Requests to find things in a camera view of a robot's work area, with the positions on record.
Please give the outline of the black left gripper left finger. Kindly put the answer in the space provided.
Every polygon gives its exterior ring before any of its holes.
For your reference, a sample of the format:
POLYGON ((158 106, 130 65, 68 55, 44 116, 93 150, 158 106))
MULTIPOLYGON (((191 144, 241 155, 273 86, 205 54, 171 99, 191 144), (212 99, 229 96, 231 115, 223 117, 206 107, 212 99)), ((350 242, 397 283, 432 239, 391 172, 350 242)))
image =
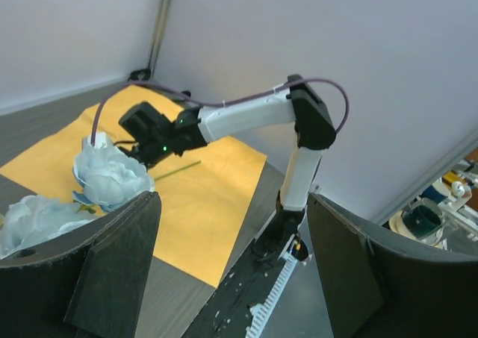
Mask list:
POLYGON ((1 261, 2 337, 134 337, 161 217, 157 193, 1 261))

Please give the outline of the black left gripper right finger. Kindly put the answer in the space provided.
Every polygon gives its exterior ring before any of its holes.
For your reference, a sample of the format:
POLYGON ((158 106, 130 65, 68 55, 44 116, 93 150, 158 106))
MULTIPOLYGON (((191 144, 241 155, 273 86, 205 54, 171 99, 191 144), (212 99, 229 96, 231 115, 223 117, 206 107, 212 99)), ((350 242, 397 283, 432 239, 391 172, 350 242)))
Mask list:
POLYGON ((477 258, 411 240, 322 195, 307 219, 334 337, 476 337, 477 258))

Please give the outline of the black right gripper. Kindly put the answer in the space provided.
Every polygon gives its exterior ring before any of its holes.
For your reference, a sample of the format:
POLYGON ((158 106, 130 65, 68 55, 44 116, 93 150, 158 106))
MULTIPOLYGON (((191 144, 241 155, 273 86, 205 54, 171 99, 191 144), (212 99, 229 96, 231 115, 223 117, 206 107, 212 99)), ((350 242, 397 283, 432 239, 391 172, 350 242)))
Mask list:
POLYGON ((179 155, 170 138, 173 122, 149 102, 143 101, 131 107, 118 123, 135 142, 125 153, 147 169, 153 168, 170 155, 179 155))

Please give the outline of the small pink bud stem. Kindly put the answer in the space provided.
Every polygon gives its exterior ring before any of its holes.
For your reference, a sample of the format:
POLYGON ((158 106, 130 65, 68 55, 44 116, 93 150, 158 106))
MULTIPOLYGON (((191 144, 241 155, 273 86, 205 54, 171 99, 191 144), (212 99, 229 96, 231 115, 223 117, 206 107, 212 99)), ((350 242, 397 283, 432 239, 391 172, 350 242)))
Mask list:
POLYGON ((181 167, 179 167, 179 168, 177 168, 177 169, 174 169, 173 171, 170 171, 170 172, 168 172, 168 173, 159 175, 158 177, 154 178, 154 182, 160 181, 160 180, 162 180, 162 179, 164 179, 164 178, 168 178, 168 177, 171 176, 171 175, 174 175, 174 174, 183 172, 184 170, 187 170, 187 169, 189 169, 189 168, 191 168, 191 167, 194 167, 194 166, 196 166, 196 165, 199 165, 201 162, 202 162, 201 160, 197 160, 197 161, 194 161, 194 162, 192 162, 192 163, 189 163, 189 164, 187 164, 187 165, 185 165, 185 166, 181 166, 181 167))

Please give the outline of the blue flower stem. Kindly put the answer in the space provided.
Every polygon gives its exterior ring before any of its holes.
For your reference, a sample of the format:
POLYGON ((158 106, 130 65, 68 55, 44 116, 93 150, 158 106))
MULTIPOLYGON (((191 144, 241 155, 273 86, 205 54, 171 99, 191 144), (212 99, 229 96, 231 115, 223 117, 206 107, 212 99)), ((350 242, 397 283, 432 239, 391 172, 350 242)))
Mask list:
POLYGON ((74 191, 70 203, 27 195, 9 206, 1 227, 2 259, 90 224, 96 220, 88 211, 92 206, 110 213, 143 192, 155 191, 146 167, 120 151, 110 137, 95 145, 84 139, 72 173, 83 191, 74 191))

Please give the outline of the orange yellow wrapping paper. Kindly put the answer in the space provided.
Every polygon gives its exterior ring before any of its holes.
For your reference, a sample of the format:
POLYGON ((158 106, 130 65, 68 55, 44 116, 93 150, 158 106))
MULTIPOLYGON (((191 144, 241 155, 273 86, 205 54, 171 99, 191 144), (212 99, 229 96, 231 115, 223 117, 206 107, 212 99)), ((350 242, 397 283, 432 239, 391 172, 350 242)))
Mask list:
MULTIPOLYGON (((104 107, 92 106, 72 123, 35 143, 1 168, 6 178, 32 195, 73 201, 83 191, 72 166, 81 152, 81 141, 98 131, 112 141, 124 140, 120 117, 133 105, 149 102, 169 119, 180 111, 166 97, 130 86, 108 99, 104 107)), ((265 158, 242 142, 227 137, 204 148, 170 156, 151 170, 153 178, 201 160, 199 165, 155 182, 161 198, 161 219, 154 248, 157 258, 216 287, 223 275, 261 175, 265 158)))

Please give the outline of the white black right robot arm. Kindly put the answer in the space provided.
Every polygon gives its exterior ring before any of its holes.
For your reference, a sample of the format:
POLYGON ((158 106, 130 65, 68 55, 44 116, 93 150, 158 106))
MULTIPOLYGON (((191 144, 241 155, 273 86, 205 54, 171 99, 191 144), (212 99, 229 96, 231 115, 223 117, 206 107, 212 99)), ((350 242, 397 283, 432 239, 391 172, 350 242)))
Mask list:
POLYGON ((280 248, 297 233, 317 167, 337 134, 326 104, 299 75, 264 94, 227 104, 197 104, 174 119, 143 101, 120 117, 119 126, 134 140, 127 155, 147 168, 171 154, 181 156, 243 133, 270 139, 268 148, 285 149, 275 215, 258 240, 280 248))

